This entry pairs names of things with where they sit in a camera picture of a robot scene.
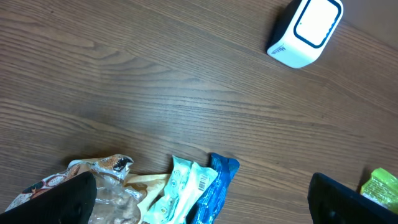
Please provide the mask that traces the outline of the green gummy candy bag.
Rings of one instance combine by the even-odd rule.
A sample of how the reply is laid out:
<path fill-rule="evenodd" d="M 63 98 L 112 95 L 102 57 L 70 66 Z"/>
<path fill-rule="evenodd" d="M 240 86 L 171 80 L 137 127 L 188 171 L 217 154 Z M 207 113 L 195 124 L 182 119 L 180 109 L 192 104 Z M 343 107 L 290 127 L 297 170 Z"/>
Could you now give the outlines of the green gummy candy bag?
<path fill-rule="evenodd" d="M 362 185 L 360 194 L 397 214 L 397 189 L 397 177 L 378 168 L 371 172 L 371 177 Z"/>

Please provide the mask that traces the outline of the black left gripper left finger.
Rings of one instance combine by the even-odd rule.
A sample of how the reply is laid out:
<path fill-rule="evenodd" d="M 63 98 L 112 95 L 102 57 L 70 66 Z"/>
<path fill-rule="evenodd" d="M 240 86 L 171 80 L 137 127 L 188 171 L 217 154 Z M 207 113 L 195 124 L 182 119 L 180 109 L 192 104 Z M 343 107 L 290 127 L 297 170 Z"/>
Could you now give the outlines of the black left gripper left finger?
<path fill-rule="evenodd" d="M 87 224 L 97 194 L 91 172 L 78 176 L 1 214 L 1 223 Z"/>

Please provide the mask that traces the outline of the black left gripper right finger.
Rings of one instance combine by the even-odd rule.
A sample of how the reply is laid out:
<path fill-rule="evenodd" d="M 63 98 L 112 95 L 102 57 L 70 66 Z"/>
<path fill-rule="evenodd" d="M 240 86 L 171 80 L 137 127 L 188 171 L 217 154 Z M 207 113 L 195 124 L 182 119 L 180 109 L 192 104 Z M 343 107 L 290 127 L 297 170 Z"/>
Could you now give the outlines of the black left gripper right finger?
<path fill-rule="evenodd" d="M 397 224 L 397 214 L 319 172 L 307 199 L 314 224 Z"/>

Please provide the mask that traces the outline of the teal snack packet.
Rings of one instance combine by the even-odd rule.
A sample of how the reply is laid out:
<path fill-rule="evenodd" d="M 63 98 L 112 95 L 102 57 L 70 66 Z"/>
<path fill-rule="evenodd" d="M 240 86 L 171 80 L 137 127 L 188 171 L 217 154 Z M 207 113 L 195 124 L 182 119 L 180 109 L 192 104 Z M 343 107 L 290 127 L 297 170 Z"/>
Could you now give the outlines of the teal snack packet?
<path fill-rule="evenodd" d="M 164 194 L 148 210 L 144 221 L 150 224 L 185 223 L 197 200 L 217 178 L 210 167 L 173 156 L 174 168 L 164 187 Z"/>

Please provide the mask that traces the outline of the blue cookie packet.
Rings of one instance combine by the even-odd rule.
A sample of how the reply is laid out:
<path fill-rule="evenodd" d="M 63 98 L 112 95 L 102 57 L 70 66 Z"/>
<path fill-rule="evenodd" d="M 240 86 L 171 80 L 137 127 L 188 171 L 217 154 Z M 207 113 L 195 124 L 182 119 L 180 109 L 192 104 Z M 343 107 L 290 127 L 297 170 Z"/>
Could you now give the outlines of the blue cookie packet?
<path fill-rule="evenodd" d="M 214 224 L 226 201 L 229 184 L 239 170 L 240 163 L 217 153 L 210 154 L 210 167 L 217 171 L 216 179 L 187 215 L 188 224 Z"/>

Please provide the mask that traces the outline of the beige cookie pouch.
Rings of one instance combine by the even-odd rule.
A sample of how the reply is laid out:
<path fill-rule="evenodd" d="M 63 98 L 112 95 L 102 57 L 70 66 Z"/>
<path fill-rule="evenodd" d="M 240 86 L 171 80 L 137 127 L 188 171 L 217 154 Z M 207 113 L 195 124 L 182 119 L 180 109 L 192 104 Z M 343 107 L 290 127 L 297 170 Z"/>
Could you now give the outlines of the beige cookie pouch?
<path fill-rule="evenodd" d="M 6 208 L 16 208 L 54 187 L 89 171 L 96 180 L 97 196 L 89 223 L 144 223 L 144 216 L 162 193 L 170 175 L 130 173 L 134 161 L 115 154 L 104 158 L 73 160 L 67 169 L 29 186 Z"/>

